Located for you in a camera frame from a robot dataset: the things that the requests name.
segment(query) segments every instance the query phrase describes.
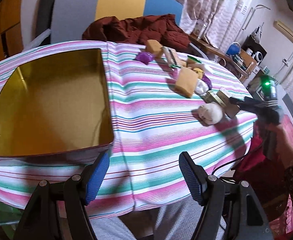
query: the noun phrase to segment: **gray pants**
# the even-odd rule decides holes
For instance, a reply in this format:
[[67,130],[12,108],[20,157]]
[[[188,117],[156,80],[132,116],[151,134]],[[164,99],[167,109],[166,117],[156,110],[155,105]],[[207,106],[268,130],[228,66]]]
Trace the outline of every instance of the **gray pants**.
[[[154,240],[189,240],[197,226],[203,207],[191,196],[176,203],[150,210],[154,221]],[[99,240],[136,240],[118,217],[91,220]],[[226,223],[223,218],[216,240],[223,238]]]

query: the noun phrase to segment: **yellow sponge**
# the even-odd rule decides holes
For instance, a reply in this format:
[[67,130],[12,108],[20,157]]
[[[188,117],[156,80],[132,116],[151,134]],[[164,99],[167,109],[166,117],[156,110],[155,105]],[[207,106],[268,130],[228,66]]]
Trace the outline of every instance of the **yellow sponge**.
[[193,70],[182,67],[175,83],[175,88],[181,91],[188,98],[191,98],[197,87],[198,74]]
[[145,51],[150,52],[155,58],[161,58],[163,54],[163,49],[160,42],[156,40],[147,40]]

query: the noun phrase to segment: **table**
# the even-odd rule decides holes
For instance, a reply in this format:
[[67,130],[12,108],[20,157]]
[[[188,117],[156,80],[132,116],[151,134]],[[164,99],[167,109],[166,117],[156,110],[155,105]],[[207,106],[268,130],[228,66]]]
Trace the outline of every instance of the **table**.
[[[248,151],[254,114],[240,111],[235,119],[225,117],[217,125],[203,126],[196,112],[203,100],[196,94],[185,98],[174,90],[172,70],[165,58],[149,65],[135,61],[136,54],[144,48],[140,45],[70,41],[35,48],[0,62],[0,91],[22,63],[91,48],[102,51],[115,139],[110,167],[98,196],[86,208],[90,218],[155,208],[188,196],[178,165],[182,151],[188,151],[208,173]],[[213,69],[208,77],[214,91],[223,86],[237,98],[250,96],[228,70],[212,61],[203,62]],[[0,158],[0,201],[24,208],[39,181],[65,181],[82,170],[83,165],[67,163],[59,155],[55,163]],[[64,217],[63,202],[59,208]]]
[[200,46],[201,50],[206,54],[214,54],[220,58],[223,58],[226,62],[229,62],[232,67],[237,70],[241,75],[243,75],[246,79],[249,77],[248,73],[239,67],[237,63],[235,63],[230,56],[225,54],[222,50],[217,49],[205,41],[198,39],[194,34],[189,35],[191,42],[195,45]]

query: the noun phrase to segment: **metal screw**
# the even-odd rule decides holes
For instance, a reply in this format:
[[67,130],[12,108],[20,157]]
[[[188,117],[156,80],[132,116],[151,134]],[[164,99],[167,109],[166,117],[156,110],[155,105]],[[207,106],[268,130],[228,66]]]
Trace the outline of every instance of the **metal screw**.
[[214,176],[214,175],[209,175],[208,176],[208,179],[211,180],[211,181],[216,181],[217,180],[217,177]]
[[248,186],[249,186],[249,183],[248,183],[247,181],[243,180],[243,181],[241,182],[241,186],[242,186],[242,187],[248,187]]
[[81,179],[81,176],[79,174],[75,174],[72,176],[72,180],[74,180],[74,181],[78,181],[80,179]]
[[39,185],[41,187],[44,187],[46,184],[47,184],[47,181],[46,180],[41,180],[40,183],[39,183]]

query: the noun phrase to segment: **brown blanket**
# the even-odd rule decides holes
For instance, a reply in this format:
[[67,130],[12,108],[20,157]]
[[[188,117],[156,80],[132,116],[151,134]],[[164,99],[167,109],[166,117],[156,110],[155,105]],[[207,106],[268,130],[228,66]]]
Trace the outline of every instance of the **brown blanket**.
[[163,46],[186,52],[189,36],[176,25],[174,17],[174,14],[151,15],[121,21],[115,16],[104,17],[91,23],[82,39],[141,45],[147,40],[157,40]]

